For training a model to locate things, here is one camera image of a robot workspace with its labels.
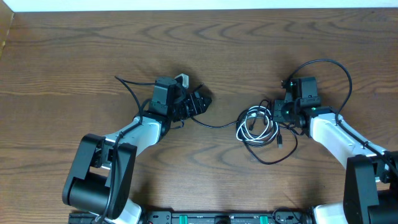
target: black cylinder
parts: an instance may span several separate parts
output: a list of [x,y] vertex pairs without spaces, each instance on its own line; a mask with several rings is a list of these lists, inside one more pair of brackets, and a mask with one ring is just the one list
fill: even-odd
[[70,191],[70,205],[84,211],[101,215],[108,201],[109,188],[106,177],[88,173],[85,180],[76,179]]

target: wooden tabletop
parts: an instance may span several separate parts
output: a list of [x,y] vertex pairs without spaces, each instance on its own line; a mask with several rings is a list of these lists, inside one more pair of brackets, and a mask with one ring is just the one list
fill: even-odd
[[[382,147],[398,146],[398,10],[320,9],[17,13],[0,60],[0,223],[65,223],[61,194],[80,139],[113,133],[137,113],[113,78],[153,82],[190,75],[213,103],[198,120],[221,125],[263,98],[282,98],[280,81],[300,64],[333,58],[353,78],[342,111]],[[344,73],[319,63],[324,105],[339,107]],[[153,86],[133,86],[143,101]],[[276,142],[264,160],[286,155]],[[320,144],[299,137],[273,166],[257,163],[234,128],[187,121],[136,160],[130,197],[178,210],[307,208],[343,199],[345,170]]]

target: white wall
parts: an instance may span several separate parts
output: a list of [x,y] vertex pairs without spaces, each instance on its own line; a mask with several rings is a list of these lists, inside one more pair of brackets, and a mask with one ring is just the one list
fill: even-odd
[[398,0],[4,0],[14,12],[398,7]]

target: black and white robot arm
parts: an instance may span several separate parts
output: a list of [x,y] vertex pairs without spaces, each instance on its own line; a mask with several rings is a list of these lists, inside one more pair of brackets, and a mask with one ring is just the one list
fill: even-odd
[[[187,93],[188,85],[184,74],[174,79],[158,78],[153,97],[147,101],[148,110],[131,124],[105,136],[83,137],[63,189],[63,202],[112,223],[137,223],[141,208],[128,199],[136,156],[158,143],[170,130],[171,122],[183,123],[202,114],[211,103],[211,98],[199,93],[201,86]],[[115,148],[117,158],[113,158]],[[106,177],[90,172],[93,168],[114,169],[113,185],[112,172]]]
[[[290,79],[282,87],[286,95],[284,100],[274,102],[274,121],[301,128],[346,169],[343,202],[315,207],[314,222],[398,223],[398,152],[373,144],[347,124],[342,115],[336,116],[336,110],[321,106],[315,78]],[[390,184],[390,189],[377,191],[376,182]]]

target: cable connector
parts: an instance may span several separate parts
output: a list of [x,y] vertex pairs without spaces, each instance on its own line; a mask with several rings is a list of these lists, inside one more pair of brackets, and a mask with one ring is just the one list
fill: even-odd
[[276,136],[276,141],[278,143],[278,148],[282,149],[283,145],[282,145],[282,135],[280,133],[278,133],[278,135]]

